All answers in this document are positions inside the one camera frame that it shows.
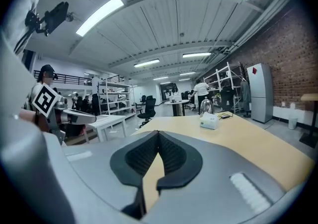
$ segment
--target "tissue box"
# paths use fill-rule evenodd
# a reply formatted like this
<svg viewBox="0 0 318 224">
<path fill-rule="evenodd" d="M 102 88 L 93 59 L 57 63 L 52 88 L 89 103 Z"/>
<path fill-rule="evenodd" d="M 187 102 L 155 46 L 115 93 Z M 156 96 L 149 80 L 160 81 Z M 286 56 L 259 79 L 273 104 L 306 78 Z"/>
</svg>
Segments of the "tissue box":
<svg viewBox="0 0 318 224">
<path fill-rule="evenodd" d="M 208 128 L 215 130 L 218 126 L 219 118 L 217 115 L 209 114 L 205 112 L 200 118 L 200 126 L 203 128 Z"/>
</svg>

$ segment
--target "fluorescent light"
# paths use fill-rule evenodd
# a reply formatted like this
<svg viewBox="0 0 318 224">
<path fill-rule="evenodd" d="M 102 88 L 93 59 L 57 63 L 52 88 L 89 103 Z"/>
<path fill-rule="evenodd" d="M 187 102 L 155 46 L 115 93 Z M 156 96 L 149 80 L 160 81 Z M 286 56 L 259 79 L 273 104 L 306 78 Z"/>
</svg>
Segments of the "fluorescent light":
<svg viewBox="0 0 318 224">
<path fill-rule="evenodd" d="M 167 76 L 159 77 L 159 78 L 155 78 L 154 80 L 160 80 L 160 79 L 164 79 L 164 78 L 168 78 L 168 77 Z"/>
<path fill-rule="evenodd" d="M 109 15 L 114 10 L 123 6 L 123 2 L 121 0 L 110 0 L 102 7 L 100 7 L 97 11 L 94 12 L 78 29 L 76 32 L 80 36 L 84 36 L 92 27 L 94 27 L 100 20 Z"/>
<path fill-rule="evenodd" d="M 183 58 L 196 57 L 196 56 L 209 56 L 211 53 L 196 53 L 196 54 L 184 54 Z"/>
<path fill-rule="evenodd" d="M 139 63 L 139 64 L 135 64 L 135 68 L 141 67 L 141 66 L 145 66 L 145 65 L 149 65 L 149 64 L 153 64 L 153 63 L 159 63 L 160 60 L 159 59 L 155 59 L 149 62 L 145 62 L 145 63 Z"/>
<path fill-rule="evenodd" d="M 188 72 L 188 73 L 183 73 L 183 74 L 180 74 L 180 75 L 190 75 L 190 74 L 195 74 L 195 72 Z"/>
</svg>

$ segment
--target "railing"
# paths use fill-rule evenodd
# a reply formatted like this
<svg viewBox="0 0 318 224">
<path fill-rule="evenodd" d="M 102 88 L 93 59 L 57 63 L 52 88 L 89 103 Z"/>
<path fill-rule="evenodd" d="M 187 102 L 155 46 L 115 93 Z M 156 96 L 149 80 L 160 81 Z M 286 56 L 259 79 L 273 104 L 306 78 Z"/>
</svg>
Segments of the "railing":
<svg viewBox="0 0 318 224">
<path fill-rule="evenodd" d="M 34 71 L 33 76 L 37 80 L 39 77 L 40 71 Z M 91 80 L 85 77 L 73 76 L 73 75 L 65 75 L 65 74 L 57 74 L 58 79 L 54 79 L 55 83 L 70 83 L 70 84 L 78 84 L 78 85 L 90 85 Z"/>
<path fill-rule="evenodd" d="M 122 75 L 115 75 L 107 79 L 109 83 L 124 83 L 125 78 Z"/>
</svg>

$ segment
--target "white refrigerator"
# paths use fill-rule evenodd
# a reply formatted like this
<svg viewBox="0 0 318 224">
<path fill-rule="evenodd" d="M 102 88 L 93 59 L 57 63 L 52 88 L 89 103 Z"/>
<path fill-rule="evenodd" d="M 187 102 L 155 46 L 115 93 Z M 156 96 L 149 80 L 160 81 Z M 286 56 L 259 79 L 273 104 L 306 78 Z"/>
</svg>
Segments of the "white refrigerator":
<svg viewBox="0 0 318 224">
<path fill-rule="evenodd" d="M 270 66 L 256 64 L 247 68 L 252 100 L 251 117 L 266 123 L 273 118 L 273 81 Z"/>
</svg>

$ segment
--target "red brick wall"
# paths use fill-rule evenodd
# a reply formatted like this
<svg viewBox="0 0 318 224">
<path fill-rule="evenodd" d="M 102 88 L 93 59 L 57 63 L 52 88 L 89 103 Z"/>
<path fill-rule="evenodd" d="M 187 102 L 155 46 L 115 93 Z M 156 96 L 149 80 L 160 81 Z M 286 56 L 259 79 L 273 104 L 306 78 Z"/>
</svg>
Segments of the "red brick wall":
<svg viewBox="0 0 318 224">
<path fill-rule="evenodd" d="M 318 93 L 318 42 L 309 15 L 298 0 L 286 5 L 259 33 L 203 77 L 226 62 L 241 62 L 245 68 L 270 65 L 274 106 L 284 101 L 289 107 L 294 102 L 297 109 L 312 110 L 312 103 L 300 98 L 304 93 Z"/>
</svg>

